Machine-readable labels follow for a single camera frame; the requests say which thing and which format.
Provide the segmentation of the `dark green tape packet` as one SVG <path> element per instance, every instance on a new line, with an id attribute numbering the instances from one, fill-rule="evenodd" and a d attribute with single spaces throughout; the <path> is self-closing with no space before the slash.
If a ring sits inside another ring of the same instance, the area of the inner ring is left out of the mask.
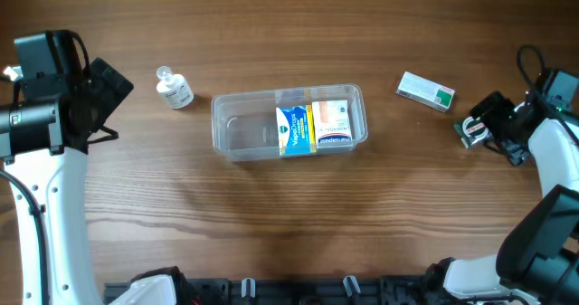
<path id="1" fill-rule="evenodd" d="M 467 117 L 453 125 L 465 148 L 475 147 L 492 138 L 490 130 L 479 119 Z"/>

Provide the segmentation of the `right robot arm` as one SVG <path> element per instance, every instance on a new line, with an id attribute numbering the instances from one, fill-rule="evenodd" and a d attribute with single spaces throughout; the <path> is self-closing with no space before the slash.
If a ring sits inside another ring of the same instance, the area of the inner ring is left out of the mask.
<path id="1" fill-rule="evenodd" d="M 526 98 L 514 104 L 499 92 L 471 110 L 512 164 L 535 163 L 541 198 L 508 234 L 497 254 L 447 262 L 424 292 L 440 304 L 575 304 L 578 253 L 577 76 L 543 69 Z"/>

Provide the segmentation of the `blue yellow VapoDrops box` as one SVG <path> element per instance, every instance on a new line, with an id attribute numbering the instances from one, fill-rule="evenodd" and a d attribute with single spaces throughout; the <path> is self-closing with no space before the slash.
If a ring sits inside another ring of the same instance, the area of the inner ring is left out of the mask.
<path id="1" fill-rule="evenodd" d="M 317 152 L 310 105 L 277 108 L 276 122 L 282 157 L 297 157 Z"/>

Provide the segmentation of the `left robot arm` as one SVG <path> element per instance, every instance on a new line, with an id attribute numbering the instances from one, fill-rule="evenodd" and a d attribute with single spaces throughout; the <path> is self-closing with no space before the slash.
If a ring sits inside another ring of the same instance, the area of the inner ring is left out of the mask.
<path id="1" fill-rule="evenodd" d="M 1 108 L 1 177 L 14 196 L 25 304 L 101 304 L 90 257 L 85 180 L 91 135 L 133 85 L 80 36 L 45 31 L 14 41 L 19 64 L 5 74 L 14 98 Z"/>

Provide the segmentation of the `white Hansaplast plaster box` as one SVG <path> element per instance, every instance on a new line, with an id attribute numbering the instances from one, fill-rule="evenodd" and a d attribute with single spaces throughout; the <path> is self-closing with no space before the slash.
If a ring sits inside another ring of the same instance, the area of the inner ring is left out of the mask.
<path id="1" fill-rule="evenodd" d="M 352 140 L 347 100 L 315 101 L 312 111 L 318 146 Z"/>

